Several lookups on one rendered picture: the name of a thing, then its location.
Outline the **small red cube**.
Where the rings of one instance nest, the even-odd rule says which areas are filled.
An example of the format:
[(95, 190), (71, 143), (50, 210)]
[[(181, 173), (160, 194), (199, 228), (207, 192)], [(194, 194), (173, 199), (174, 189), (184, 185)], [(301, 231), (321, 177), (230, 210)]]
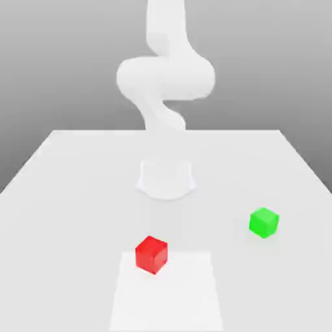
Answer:
[(156, 275), (168, 260), (168, 243), (147, 236), (135, 248), (136, 267)]

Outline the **small green cube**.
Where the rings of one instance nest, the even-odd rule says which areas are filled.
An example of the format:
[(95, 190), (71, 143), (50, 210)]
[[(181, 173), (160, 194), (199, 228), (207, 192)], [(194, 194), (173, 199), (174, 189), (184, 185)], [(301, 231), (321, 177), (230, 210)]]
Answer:
[(265, 207), (250, 214), (249, 230), (263, 239), (273, 235), (279, 223), (279, 215)]

